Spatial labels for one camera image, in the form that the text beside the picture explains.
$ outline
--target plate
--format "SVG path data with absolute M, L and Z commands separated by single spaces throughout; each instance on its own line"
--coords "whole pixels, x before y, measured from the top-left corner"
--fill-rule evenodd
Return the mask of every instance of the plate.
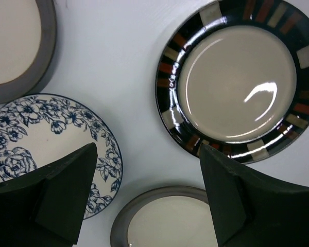
M 189 197 L 208 204 L 206 191 L 187 186 L 168 186 L 147 191 L 131 200 L 117 215 L 111 228 L 111 247 L 130 247 L 128 243 L 128 228 L 137 212 L 157 199 L 165 197 Z
M 0 1 L 0 103 L 36 87 L 54 55 L 56 34 L 53 1 Z
M 123 175 L 118 143 L 86 106 L 54 94 L 25 96 L 0 109 L 0 182 L 54 162 L 88 143 L 98 160 L 84 218 L 105 209 Z
M 198 157 L 211 145 L 251 163 L 309 125 L 309 18 L 281 0 L 221 0 L 195 12 L 162 53 L 157 108 Z

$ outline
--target floral plate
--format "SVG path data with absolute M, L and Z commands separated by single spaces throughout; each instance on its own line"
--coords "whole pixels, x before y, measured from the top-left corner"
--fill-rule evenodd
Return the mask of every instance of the floral plate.
M 93 111 L 72 99 L 53 94 L 17 99 L 0 109 L 0 182 L 91 142 L 98 160 L 84 219 L 106 208 L 120 188 L 123 165 L 116 139 Z

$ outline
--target dish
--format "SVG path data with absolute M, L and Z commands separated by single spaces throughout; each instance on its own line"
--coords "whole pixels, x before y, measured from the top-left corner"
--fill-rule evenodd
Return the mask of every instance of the dish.
M 0 103 L 38 84 L 52 60 L 56 32 L 53 1 L 0 1 Z
M 309 18 L 282 0 L 221 0 L 167 43 L 156 78 L 167 131 L 199 156 L 211 145 L 251 163 L 309 125 Z
M 111 247 L 173 247 L 182 242 L 218 246 L 207 195 L 202 189 L 170 186 L 145 192 L 120 211 L 111 229 Z
M 85 219 L 105 209 L 120 188 L 123 165 L 116 139 L 93 111 L 75 100 L 54 94 L 17 99 L 0 109 L 0 182 L 92 142 L 98 160 Z

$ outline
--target white table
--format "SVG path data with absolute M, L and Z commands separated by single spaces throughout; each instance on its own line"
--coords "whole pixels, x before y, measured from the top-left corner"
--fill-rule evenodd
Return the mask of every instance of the white table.
M 132 198 L 165 185 L 204 188 L 199 160 L 166 132 L 155 103 L 160 54 L 175 29 L 209 0 L 56 0 L 58 66 L 45 93 L 94 110 L 123 155 L 123 183 L 102 213 L 83 222 L 78 246 L 109 247 L 110 230 Z M 289 0 L 309 16 L 309 0 Z M 250 165 L 309 186 L 309 127 L 290 147 Z

